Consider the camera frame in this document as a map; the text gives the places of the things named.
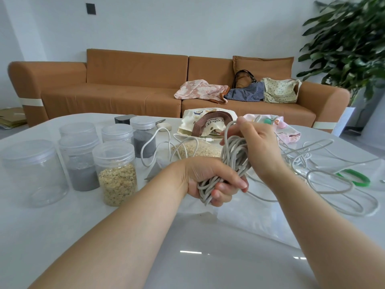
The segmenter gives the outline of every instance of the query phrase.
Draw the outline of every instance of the hand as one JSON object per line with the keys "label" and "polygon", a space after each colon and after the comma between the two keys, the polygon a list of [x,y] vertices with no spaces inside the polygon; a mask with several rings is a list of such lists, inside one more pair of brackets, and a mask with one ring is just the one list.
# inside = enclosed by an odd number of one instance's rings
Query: hand
{"label": "hand", "polygon": [[215,189],[211,192],[213,199],[211,204],[220,207],[223,203],[230,202],[232,195],[236,194],[239,189],[243,192],[248,190],[248,182],[246,177],[240,178],[237,173],[229,166],[225,165],[219,158],[215,157],[192,157],[177,162],[176,168],[185,169],[185,183],[187,193],[195,198],[200,198],[198,191],[198,183],[217,175],[229,183],[217,183]]}
{"label": "hand", "polygon": [[238,117],[237,123],[231,126],[227,133],[228,137],[234,135],[246,139],[249,161],[263,181],[275,178],[282,171],[288,170],[271,125],[249,122],[244,117]]}

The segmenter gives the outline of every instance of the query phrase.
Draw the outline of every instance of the clear plastic jar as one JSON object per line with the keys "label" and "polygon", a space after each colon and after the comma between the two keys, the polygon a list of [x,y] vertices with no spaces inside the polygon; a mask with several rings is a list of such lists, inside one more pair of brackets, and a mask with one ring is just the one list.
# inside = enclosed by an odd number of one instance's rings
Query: clear plastic jar
{"label": "clear plastic jar", "polygon": [[29,206],[42,207],[62,199],[69,186],[53,142],[30,140],[5,148],[2,164],[17,193]]}
{"label": "clear plastic jar", "polygon": [[131,139],[134,135],[134,130],[130,125],[126,124],[115,124],[102,128],[102,140],[103,142],[108,141],[124,141],[132,143]]}
{"label": "clear plastic jar", "polygon": [[59,128],[60,136],[63,138],[67,135],[93,134],[97,136],[96,127],[91,122],[74,122],[66,124]]}
{"label": "clear plastic jar", "polygon": [[110,141],[95,147],[92,154],[104,203],[120,206],[138,189],[134,146],[123,141]]}
{"label": "clear plastic jar", "polygon": [[67,135],[59,140],[72,187],[76,191],[90,191],[99,187],[92,150],[100,143],[93,134]]}
{"label": "clear plastic jar", "polygon": [[[134,129],[133,145],[135,147],[135,157],[141,157],[143,145],[146,144],[156,131],[156,119],[148,116],[136,116],[130,120],[130,125]],[[156,150],[156,138],[154,138],[143,150],[143,158],[151,158]]]}

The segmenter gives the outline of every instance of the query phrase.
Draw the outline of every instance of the sofa armrest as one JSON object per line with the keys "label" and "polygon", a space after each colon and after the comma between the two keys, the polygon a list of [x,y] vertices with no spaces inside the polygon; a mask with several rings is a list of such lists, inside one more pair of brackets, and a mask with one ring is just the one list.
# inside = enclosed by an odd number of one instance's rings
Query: sofa armrest
{"label": "sofa armrest", "polygon": [[303,82],[297,104],[315,113],[315,129],[331,132],[349,104],[350,93],[346,89],[323,84]]}
{"label": "sofa armrest", "polygon": [[41,92],[85,83],[87,68],[81,62],[12,62],[8,66],[8,75],[31,127],[49,119]]}

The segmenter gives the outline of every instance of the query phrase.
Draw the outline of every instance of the sofa cushion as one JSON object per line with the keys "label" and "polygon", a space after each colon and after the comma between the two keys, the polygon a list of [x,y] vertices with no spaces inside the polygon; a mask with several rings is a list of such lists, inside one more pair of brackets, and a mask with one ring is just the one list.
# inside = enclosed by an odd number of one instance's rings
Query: sofa cushion
{"label": "sofa cushion", "polygon": [[189,57],[187,81],[203,79],[210,84],[232,87],[233,60],[220,58]]}
{"label": "sofa cushion", "polygon": [[187,80],[188,56],[87,50],[87,83],[179,88]]}
{"label": "sofa cushion", "polygon": [[[265,59],[233,56],[233,62],[234,73],[237,73],[240,70],[248,70],[258,81],[262,78],[286,80],[291,79],[291,67],[294,62],[294,57]],[[250,83],[251,78],[246,73],[240,73],[238,75],[236,87],[247,87]]]}
{"label": "sofa cushion", "polygon": [[186,99],[182,101],[182,115],[187,109],[197,109],[204,107],[220,107],[235,111],[238,116],[245,114],[273,114],[283,116],[286,123],[311,127],[315,121],[315,113],[295,104],[279,104],[266,102],[243,102],[229,100],[227,104],[217,104],[201,99]]}
{"label": "sofa cushion", "polygon": [[42,100],[48,117],[85,112],[180,117],[177,89],[83,83],[48,89]]}

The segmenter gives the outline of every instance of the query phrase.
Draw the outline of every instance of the wall switch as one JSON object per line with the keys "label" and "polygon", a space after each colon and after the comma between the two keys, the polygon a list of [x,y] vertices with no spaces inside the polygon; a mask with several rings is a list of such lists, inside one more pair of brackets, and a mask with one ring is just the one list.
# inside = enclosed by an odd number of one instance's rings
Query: wall switch
{"label": "wall switch", "polygon": [[87,7],[87,13],[88,14],[96,15],[95,4],[86,3],[85,6]]}

